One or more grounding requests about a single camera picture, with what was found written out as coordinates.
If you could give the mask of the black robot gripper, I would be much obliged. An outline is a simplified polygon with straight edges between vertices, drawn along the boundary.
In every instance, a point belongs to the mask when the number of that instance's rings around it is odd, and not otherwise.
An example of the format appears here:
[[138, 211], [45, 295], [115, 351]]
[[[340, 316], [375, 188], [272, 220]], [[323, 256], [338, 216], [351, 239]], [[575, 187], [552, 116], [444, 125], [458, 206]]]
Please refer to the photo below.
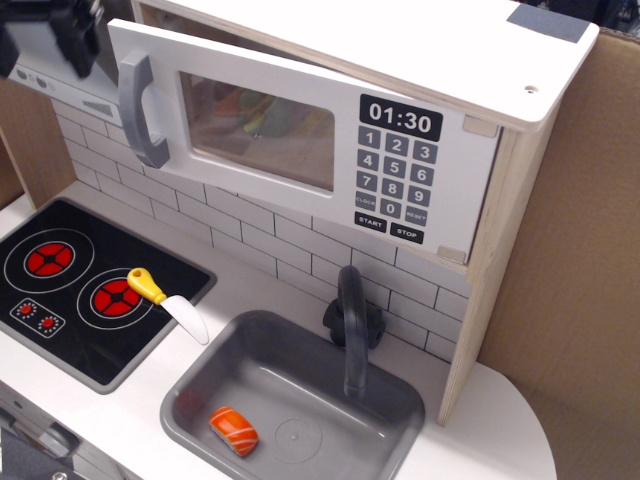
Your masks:
[[[103, 15], [101, 1], [1, 1], [2, 22], [48, 21], [64, 58], [79, 78], [87, 78], [100, 52], [96, 21]], [[8, 78], [19, 50], [4, 24], [0, 25], [0, 75]]]

